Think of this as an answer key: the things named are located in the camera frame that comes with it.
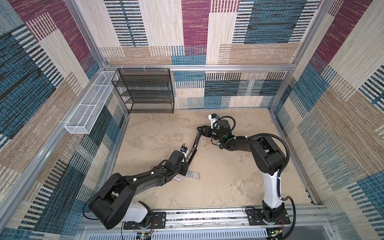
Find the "mesh shelf tier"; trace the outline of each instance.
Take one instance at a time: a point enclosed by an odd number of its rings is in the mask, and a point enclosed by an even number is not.
[[[117,76],[113,71],[103,71],[92,84],[87,94],[76,107],[65,124],[70,134],[89,134],[100,115],[112,89],[112,79]]]
[[[129,113],[173,113],[169,69],[119,68],[115,76],[112,83]]]

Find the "white mesh basket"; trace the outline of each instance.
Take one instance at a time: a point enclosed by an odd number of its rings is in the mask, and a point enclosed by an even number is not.
[[[65,124],[70,134],[89,134],[113,89],[114,71],[103,71]]]

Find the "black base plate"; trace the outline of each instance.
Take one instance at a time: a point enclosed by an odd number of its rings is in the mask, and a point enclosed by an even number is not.
[[[152,213],[152,219],[156,221],[156,229],[161,229],[166,227],[166,212],[154,212]],[[145,229],[151,229],[154,221],[151,221],[149,226]],[[132,229],[141,229],[138,227],[137,222],[124,222],[124,230],[132,230]]]
[[[248,208],[245,210],[245,213],[248,215],[249,225],[251,225],[251,226],[259,226],[259,225],[268,226],[268,224],[266,224],[263,221],[263,216],[260,212],[261,210],[262,209],[252,209],[252,208]],[[289,220],[289,217],[286,217],[285,215],[287,215],[287,211],[284,209],[284,211],[280,214],[279,217],[284,221],[284,224],[290,224],[291,220]],[[280,219],[277,220],[276,225],[281,225]]]

